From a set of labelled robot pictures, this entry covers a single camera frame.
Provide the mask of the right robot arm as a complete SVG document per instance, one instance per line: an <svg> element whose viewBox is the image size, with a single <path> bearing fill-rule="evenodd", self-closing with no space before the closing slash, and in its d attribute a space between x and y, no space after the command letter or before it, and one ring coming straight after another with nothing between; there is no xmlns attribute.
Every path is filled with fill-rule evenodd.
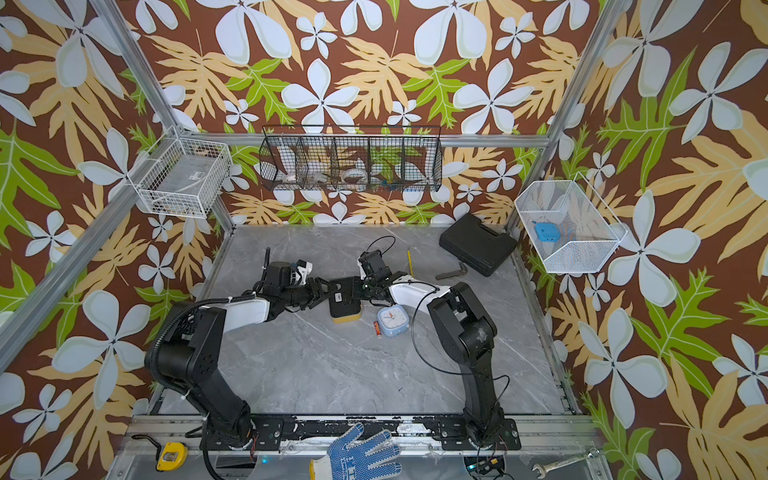
<svg viewBox="0 0 768 480"><path fill-rule="evenodd" d="M438 286L393 271L378 250L358 257L364 300L387 302L429 315L440 344L456 363L453 374L465 390L463 417L468 437L484 448L500 432L504 411L496 393L492 352L497 327L472 288L459 282Z"/></svg>

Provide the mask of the black plastic tool case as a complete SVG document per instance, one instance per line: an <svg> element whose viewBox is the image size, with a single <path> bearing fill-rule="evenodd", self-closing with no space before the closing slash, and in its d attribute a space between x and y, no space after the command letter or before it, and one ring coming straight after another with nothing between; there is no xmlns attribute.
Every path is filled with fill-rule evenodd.
<svg viewBox="0 0 768 480"><path fill-rule="evenodd" d="M466 214L440 235L439 245L478 273L490 277L513 253L518 241L504 231L490 228L478 217Z"/></svg>

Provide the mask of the silver spanner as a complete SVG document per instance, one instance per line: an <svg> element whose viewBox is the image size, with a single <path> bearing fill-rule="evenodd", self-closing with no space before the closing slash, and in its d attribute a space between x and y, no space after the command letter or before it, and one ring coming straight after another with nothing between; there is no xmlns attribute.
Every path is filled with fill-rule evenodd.
<svg viewBox="0 0 768 480"><path fill-rule="evenodd" d="M600 450L592 449L586 453L560 459L547 464L534 464L531 471L537 476L538 479L544 479L550 472L565 468L576 463L591 460L597 458L601 454Z"/></svg>

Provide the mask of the grey allen wrench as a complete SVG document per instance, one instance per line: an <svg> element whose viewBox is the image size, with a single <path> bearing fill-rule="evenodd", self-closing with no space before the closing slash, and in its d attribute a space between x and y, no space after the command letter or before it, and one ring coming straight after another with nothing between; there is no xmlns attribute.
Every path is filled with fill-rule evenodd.
<svg viewBox="0 0 768 480"><path fill-rule="evenodd" d="M456 278L456 277L459 277L459 276L466 275L467 273L468 273L468 267L463 262L460 262L457 269L454 269L454 270L451 270L451 271L447 271L447 272L439 273L439 274L437 274L435 276L435 279L436 280L447 280L447 279Z"/></svg>

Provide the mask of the blue object in basket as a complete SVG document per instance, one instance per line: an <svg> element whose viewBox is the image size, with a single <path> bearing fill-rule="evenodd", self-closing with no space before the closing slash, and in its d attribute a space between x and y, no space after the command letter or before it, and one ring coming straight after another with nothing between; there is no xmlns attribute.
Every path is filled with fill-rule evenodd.
<svg viewBox="0 0 768 480"><path fill-rule="evenodd" d="M556 243L561 238L558 226L551 222L535 222L534 231L540 242Z"/></svg>

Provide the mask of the blue dotted work glove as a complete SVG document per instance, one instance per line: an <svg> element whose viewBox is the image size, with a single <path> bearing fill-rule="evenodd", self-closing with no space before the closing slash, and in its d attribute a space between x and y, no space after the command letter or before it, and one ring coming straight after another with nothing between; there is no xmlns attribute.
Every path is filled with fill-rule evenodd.
<svg viewBox="0 0 768 480"><path fill-rule="evenodd" d="M400 447L392 441L391 432L382 430L363 440L364 433L364 425L356 423L334 440L323 457L310 462L310 478L380 480L399 476Z"/></svg>

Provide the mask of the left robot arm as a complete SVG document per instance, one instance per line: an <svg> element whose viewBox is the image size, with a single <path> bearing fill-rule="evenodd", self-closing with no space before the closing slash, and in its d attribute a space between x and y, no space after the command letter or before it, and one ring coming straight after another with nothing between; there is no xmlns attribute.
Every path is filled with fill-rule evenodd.
<svg viewBox="0 0 768 480"><path fill-rule="evenodd" d="M272 262L238 296L181 301L171 307L146 353L145 366L164 388L182 395L203 417L205 446L243 449L252 442L248 403L218 367L224 334L272 321L283 312L312 309L340 291L311 277L308 262Z"/></svg>

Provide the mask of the yellow tape measure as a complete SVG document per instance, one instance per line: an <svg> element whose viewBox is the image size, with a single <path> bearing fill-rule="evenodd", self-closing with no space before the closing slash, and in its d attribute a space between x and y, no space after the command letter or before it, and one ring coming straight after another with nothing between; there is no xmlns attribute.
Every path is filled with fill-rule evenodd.
<svg viewBox="0 0 768 480"><path fill-rule="evenodd" d="M167 442L158 447L156 470L170 472L181 468L188 458L188 447L181 442Z"/></svg>

